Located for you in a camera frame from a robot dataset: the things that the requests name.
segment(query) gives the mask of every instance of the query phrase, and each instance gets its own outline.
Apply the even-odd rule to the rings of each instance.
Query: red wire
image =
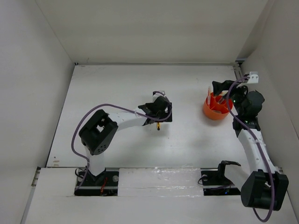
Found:
[[[105,185],[107,184],[107,181],[108,181],[108,177],[105,178],[104,184],[103,184],[102,187],[101,187],[101,194],[100,194],[100,195],[103,194],[103,192],[104,192],[104,187],[105,187]]]

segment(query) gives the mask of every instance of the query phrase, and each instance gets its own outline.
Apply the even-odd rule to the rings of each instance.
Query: black bracket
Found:
[[[231,181],[224,176],[226,165],[237,165],[241,166],[237,162],[233,161],[221,161],[217,170],[204,169],[201,171],[202,184],[204,186],[215,186],[215,185],[230,185]]]
[[[98,110],[79,131],[79,136],[91,155],[99,155],[108,148],[117,129],[117,123],[105,111]]]
[[[289,180],[286,175],[275,172],[272,175],[274,179],[274,208],[273,210],[280,210],[285,198],[286,190],[289,185]],[[262,170],[251,173],[247,181],[241,189],[241,201],[245,207],[269,209],[271,203],[271,188],[265,183],[270,183],[268,173]]]
[[[219,94],[221,94],[222,91],[228,90],[230,88],[230,86],[233,84],[233,82],[234,81],[232,81],[232,80],[226,80],[223,83],[213,81],[212,85],[213,85],[214,96],[219,96]]]
[[[170,111],[170,117],[163,122],[172,122],[172,103],[169,102],[165,97],[159,96],[153,103],[146,103],[144,105],[138,106],[139,109],[142,109],[147,116],[157,119],[166,118]],[[156,121],[147,119],[144,125],[153,124]]]
[[[83,176],[85,171],[80,171],[79,176]],[[89,171],[82,186],[75,190],[76,196],[117,196],[118,194],[119,171],[106,170],[98,176],[92,175]]]

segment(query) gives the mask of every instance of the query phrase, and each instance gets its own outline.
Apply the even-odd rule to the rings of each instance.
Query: orange container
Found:
[[[207,105],[207,98],[205,100],[204,106],[203,106],[203,112],[204,114],[212,120],[221,120],[224,119],[228,115],[228,106],[226,103],[226,100],[224,100],[221,104],[218,104],[218,101],[220,100],[222,96],[214,96],[213,93],[211,93],[211,102],[210,106]],[[233,108],[233,102],[229,100],[228,102],[230,109]]]

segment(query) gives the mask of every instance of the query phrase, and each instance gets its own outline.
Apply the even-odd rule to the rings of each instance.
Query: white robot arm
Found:
[[[237,162],[222,161],[216,171],[202,170],[201,179],[204,186],[234,184],[241,192],[245,207],[280,210],[289,181],[272,164],[263,141],[257,115],[262,109],[264,98],[257,91],[249,92],[246,86],[258,82],[257,72],[250,72],[246,79],[247,82],[237,86],[234,86],[236,82],[230,80],[223,83],[214,81],[213,88],[215,96],[229,89],[228,97],[238,113],[234,115],[233,129],[245,150],[250,174]]]
[[[116,132],[134,126],[145,126],[154,122],[172,122],[172,104],[163,91],[153,92],[153,102],[138,106],[130,112],[106,113],[97,110],[79,131],[89,161],[87,174],[82,181],[79,177],[75,195],[84,189],[105,185],[109,178],[104,165],[104,152]]]

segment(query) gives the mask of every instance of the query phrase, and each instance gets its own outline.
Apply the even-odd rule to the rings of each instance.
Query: black joint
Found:
[[[146,103],[138,106],[138,108],[142,109],[147,116],[157,119],[164,119],[171,112],[171,115],[167,120],[159,122],[172,122],[172,103],[163,96],[159,96],[153,103]],[[144,125],[153,124],[155,122],[157,121],[147,119]]]
[[[230,88],[230,86],[233,84],[233,82],[234,81],[231,81],[231,80],[226,80],[223,83],[213,81],[212,85],[213,85],[214,96],[219,96],[219,94],[221,94],[222,91],[228,90]]]
[[[240,119],[246,126],[250,129],[256,129],[258,131],[261,130],[261,127],[258,123],[257,117],[242,117],[240,115],[237,115],[237,118]],[[242,129],[245,129],[243,125],[241,125],[235,118],[233,121],[233,129],[235,130],[235,133],[237,137],[239,136]]]
[[[237,107],[237,112],[243,117],[256,117],[262,109],[264,97],[258,91],[250,91]]]
[[[270,178],[274,178],[275,198],[273,210],[280,210],[289,180],[286,175],[278,172],[270,175],[262,170],[251,173],[241,189],[241,201],[245,207],[268,210],[271,205],[271,187],[266,183],[270,183]]]
[[[99,155],[109,147],[117,129],[117,123],[112,121],[105,111],[98,110],[81,128],[79,136],[91,155]]]

